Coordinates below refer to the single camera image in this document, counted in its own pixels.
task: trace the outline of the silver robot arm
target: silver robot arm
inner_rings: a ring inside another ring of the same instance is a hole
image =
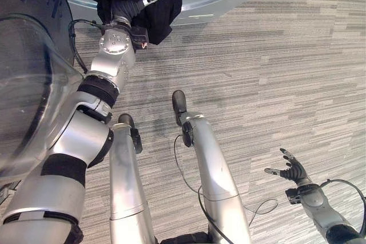
[[[113,142],[111,109],[134,65],[130,20],[157,0],[114,3],[91,71],[63,104],[45,137],[48,152],[23,181],[1,220],[1,244],[75,244],[85,172],[101,162]]]
[[[280,149],[286,163],[287,170],[265,169],[268,174],[294,181],[297,189],[289,189],[286,195],[291,204],[301,203],[306,214],[324,239],[330,244],[364,244],[366,240],[353,228],[353,226],[328,202],[321,187],[314,184],[309,178],[302,164],[287,150]]]

